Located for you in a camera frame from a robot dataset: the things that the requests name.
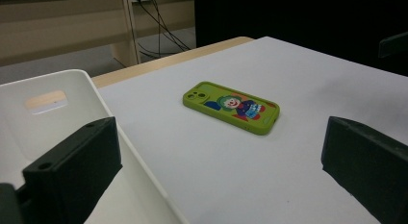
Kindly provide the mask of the white table cover sheet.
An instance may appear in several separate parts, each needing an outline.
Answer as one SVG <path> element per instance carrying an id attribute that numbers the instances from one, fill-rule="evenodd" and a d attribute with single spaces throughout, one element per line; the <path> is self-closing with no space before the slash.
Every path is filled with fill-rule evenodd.
<path id="1" fill-rule="evenodd" d="M 277 103 L 257 136 L 183 105 L 209 81 Z M 102 87 L 101 95 L 191 224 L 378 224 L 322 168 L 330 116 L 408 144 L 408 77 L 272 37 Z"/>

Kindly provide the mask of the beige wooden office desk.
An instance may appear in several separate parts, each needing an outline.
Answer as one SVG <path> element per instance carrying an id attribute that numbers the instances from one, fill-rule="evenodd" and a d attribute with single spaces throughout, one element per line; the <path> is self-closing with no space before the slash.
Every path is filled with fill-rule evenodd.
<path id="1" fill-rule="evenodd" d="M 0 66 L 103 45 L 131 66 L 141 37 L 193 25 L 193 0 L 0 0 Z"/>

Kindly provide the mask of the white plastic basket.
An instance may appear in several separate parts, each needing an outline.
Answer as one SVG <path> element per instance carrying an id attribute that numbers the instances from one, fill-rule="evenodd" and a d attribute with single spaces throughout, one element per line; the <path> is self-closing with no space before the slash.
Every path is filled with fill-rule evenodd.
<path id="1" fill-rule="evenodd" d="M 84 125 L 112 113 L 83 70 L 0 85 L 0 183 L 23 185 L 22 169 Z M 190 224 L 123 131 L 122 168 L 85 224 Z"/>

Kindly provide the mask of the green clown phone case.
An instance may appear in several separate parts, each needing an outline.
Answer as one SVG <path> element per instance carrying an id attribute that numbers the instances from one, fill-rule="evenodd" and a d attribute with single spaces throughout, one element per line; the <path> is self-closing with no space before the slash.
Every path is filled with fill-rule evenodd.
<path id="1" fill-rule="evenodd" d="M 280 114 L 274 102 L 211 82 L 189 89 L 183 105 L 259 136 L 270 132 Z"/>

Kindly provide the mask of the black curtain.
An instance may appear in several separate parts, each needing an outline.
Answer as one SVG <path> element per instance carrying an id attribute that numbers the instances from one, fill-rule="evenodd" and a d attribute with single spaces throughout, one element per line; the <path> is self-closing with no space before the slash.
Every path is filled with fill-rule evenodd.
<path id="1" fill-rule="evenodd" d="M 198 46 L 274 37 L 408 77 L 408 51 L 378 57 L 379 42 L 408 32 L 408 0 L 194 0 Z"/>

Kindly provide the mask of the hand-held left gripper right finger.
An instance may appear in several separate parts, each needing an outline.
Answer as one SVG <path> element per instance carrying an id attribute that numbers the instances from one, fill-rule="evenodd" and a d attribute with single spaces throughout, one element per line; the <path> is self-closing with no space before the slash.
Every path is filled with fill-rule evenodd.
<path id="1" fill-rule="evenodd" d="M 408 224 L 408 145 L 346 118 L 328 118 L 322 169 L 381 224 Z"/>

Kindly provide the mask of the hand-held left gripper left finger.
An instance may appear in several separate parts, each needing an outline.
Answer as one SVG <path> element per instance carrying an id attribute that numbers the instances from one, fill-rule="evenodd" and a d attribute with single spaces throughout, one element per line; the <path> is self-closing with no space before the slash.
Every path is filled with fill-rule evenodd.
<path id="1" fill-rule="evenodd" d="M 86 124 L 22 171 L 29 224 L 84 224 L 121 169 L 115 119 Z"/>

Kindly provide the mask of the dark bar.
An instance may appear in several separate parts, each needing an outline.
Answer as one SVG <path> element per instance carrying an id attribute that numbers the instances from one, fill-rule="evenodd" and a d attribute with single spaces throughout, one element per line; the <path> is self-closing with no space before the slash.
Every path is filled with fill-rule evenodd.
<path id="1" fill-rule="evenodd" d="M 386 58 L 405 51 L 408 51 L 408 32 L 385 37 L 378 45 L 379 58 Z"/>

